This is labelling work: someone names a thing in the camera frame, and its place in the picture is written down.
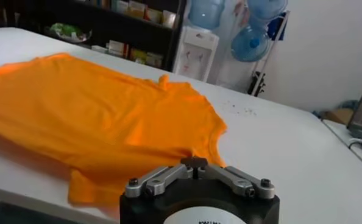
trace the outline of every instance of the blue water bottle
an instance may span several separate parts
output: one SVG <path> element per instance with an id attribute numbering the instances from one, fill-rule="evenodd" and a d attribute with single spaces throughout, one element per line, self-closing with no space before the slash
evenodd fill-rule
<path id="1" fill-rule="evenodd" d="M 220 24 L 224 0 L 192 0 L 188 18 L 195 26 L 213 30 Z"/>
<path id="2" fill-rule="evenodd" d="M 288 5 L 288 0 L 247 0 L 250 11 L 249 25 L 267 26 L 276 19 Z"/>
<path id="3" fill-rule="evenodd" d="M 231 53 L 235 59 L 243 62 L 258 61 L 269 49 L 269 37 L 266 30 L 247 26 L 242 29 L 231 43 Z"/>

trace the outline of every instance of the black knob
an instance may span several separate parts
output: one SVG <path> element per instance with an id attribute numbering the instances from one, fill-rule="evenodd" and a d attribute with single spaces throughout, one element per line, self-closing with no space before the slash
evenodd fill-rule
<path id="1" fill-rule="evenodd" d="M 208 165 L 207 159 L 199 158 L 196 156 L 181 159 L 181 163 L 186 165 L 187 167 L 192 167 L 192 168 L 205 167 Z"/>
<path id="2" fill-rule="evenodd" d="M 261 179 L 261 186 L 262 187 L 270 187 L 271 181 L 269 179 Z"/>
<path id="3" fill-rule="evenodd" d="M 134 186 L 134 185 L 137 185 L 138 184 L 138 179 L 137 178 L 131 178 L 129 181 L 128 181 L 128 185 L 129 186 Z"/>

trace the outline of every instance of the shelf with products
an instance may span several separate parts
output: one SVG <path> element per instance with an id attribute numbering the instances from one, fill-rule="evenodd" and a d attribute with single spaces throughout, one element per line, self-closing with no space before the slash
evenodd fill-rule
<path id="1" fill-rule="evenodd" d="M 155 9 L 151 5 L 147 5 L 143 0 L 76 0 L 82 4 L 106 10 L 111 13 L 117 13 L 130 19 L 136 19 L 148 25 L 168 29 L 172 31 L 176 29 L 178 24 L 178 16 L 176 12 L 169 10 Z"/>
<path id="2" fill-rule="evenodd" d="M 78 27 L 71 27 L 70 25 L 66 25 L 65 27 L 64 26 L 64 24 L 57 24 L 57 26 L 54 25 L 52 27 L 46 27 L 44 34 L 51 38 L 67 41 L 71 44 L 75 44 L 103 54 L 134 61 L 136 63 L 148 65 L 154 68 L 162 68 L 163 55 L 159 53 L 144 51 L 132 44 L 122 43 L 115 40 L 109 40 L 105 44 L 105 41 L 96 41 L 94 38 L 89 38 L 87 40 L 87 37 L 92 36 L 92 30 L 90 33 L 83 33 Z"/>
<path id="3" fill-rule="evenodd" d="M 80 27 L 92 32 L 87 45 L 105 47 L 109 40 L 127 43 L 137 49 L 163 56 L 161 69 L 172 71 L 181 33 L 186 0 L 143 0 L 157 11 L 174 12 L 178 19 L 173 28 L 136 18 L 79 0 L 5 0 L 15 13 L 20 14 L 17 26 L 40 34 L 55 23 Z"/>

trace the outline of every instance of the orange t-shirt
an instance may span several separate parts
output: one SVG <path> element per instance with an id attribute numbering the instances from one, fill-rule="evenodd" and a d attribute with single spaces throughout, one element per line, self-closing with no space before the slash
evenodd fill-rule
<path id="1" fill-rule="evenodd" d="M 129 178 L 199 156 L 226 129 L 189 83 L 142 80 L 56 54 L 0 67 L 0 135 L 70 167 L 69 200 L 117 204 Z"/>

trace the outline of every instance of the shelf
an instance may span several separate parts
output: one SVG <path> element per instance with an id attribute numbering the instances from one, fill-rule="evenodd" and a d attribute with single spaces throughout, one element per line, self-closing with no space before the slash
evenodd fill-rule
<path id="1" fill-rule="evenodd" d="M 54 23 L 77 26 L 84 32 L 92 30 L 86 43 L 105 47 L 109 40 L 127 43 L 130 47 L 163 56 L 164 70 L 172 71 L 181 33 L 186 0 L 143 0 L 151 9 L 167 10 L 178 15 L 171 29 L 145 19 L 104 9 L 76 0 L 3 0 L 9 8 L 10 26 L 14 26 L 14 13 L 24 22 L 19 27 L 44 34 L 45 27 Z"/>
<path id="2" fill-rule="evenodd" d="M 48 37 L 53 38 L 53 39 L 71 43 L 71 42 L 69 42 L 69 41 L 66 41 L 66 40 L 63 40 L 63 39 L 57 37 L 56 35 L 53 35 L 53 34 L 50 32 L 49 29 L 48 29 L 48 30 L 46 29 L 46 30 L 44 31 L 44 34 L 45 34 L 46 36 L 48 36 Z M 106 48 L 105 44 L 96 43 L 96 42 L 93 41 L 92 39 L 89 39 L 89 40 L 84 41 L 84 42 L 81 42 L 81 43 L 71 43 L 71 44 L 74 44 L 74 45 L 77 45 L 77 46 L 80 46 L 80 47 L 84 47 L 84 48 L 87 48 L 87 49 L 89 49 L 89 50 L 92 50 L 92 48 L 91 48 L 92 45 L 98 45 L 98 46 L 102 46 L 102 47 Z M 115 58 L 122 58 L 122 59 L 125 59 L 125 60 L 128 60 L 128 61 L 134 62 L 133 60 L 130 60 L 129 58 L 118 57 L 118 56 L 115 56 L 115 55 L 113 55 L 113 54 L 108 54 L 108 53 L 103 53 L 103 52 L 100 52 L 100 53 L 106 54 L 106 55 L 109 55 L 109 56 L 112 56 L 112 57 L 115 57 Z"/>
<path id="3" fill-rule="evenodd" d="M 159 23 L 155 23 L 153 21 L 149 21 L 149 20 L 146 20 L 146 19 L 142 19 L 142 18 L 136 18 L 136 17 L 132 17 L 130 15 L 126 15 L 126 14 L 122 14 L 122 13 L 118 13 L 116 11 L 113 11 L 112 9 L 106 9 L 106 8 L 102 8 L 100 6 L 97 6 L 97 5 L 91 5 L 90 3 L 87 3 L 87 2 L 80 2 L 80 1 L 77 1 L 78 4 L 84 4 L 84 5 L 87 5 L 89 7 L 93 7 L 93 8 L 97 8 L 99 10 L 103 10 L 104 12 L 107 12 L 107 13 L 115 13 L 119 16 L 124 16 L 126 17 L 126 19 L 134 19 L 134 20 L 137 20 L 141 23 L 146 23 L 150 26 L 154 26 L 154 27 L 158 27 L 158 28 L 161 28 L 161 29 L 165 29 L 165 30 L 168 30 L 169 32 L 172 32 L 173 29 L 172 28 L 169 28 L 169 27 L 166 27 L 162 24 L 159 24 Z"/>

